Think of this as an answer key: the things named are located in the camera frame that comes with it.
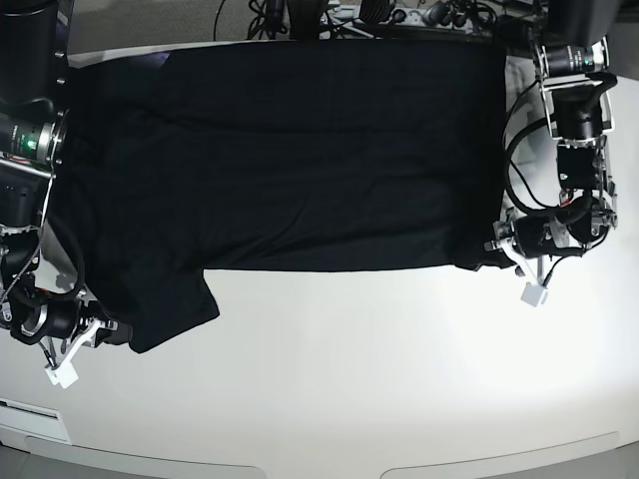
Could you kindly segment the robot arm image right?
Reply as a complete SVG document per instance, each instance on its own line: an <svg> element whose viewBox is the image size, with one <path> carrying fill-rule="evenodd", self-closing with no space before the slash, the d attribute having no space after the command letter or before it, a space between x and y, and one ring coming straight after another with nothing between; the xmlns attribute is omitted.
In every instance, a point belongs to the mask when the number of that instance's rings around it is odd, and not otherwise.
<svg viewBox="0 0 639 479"><path fill-rule="evenodd" d="M581 257L617 227L607 149L614 128L609 93L618 78L610 70L607 35L621 8L619 1L534 1L518 15L494 20L493 38L532 60L543 116L505 145L503 177L512 208L466 267ZM515 192L510 172L521 142L541 129L556 146L560 200L531 207Z"/></svg>

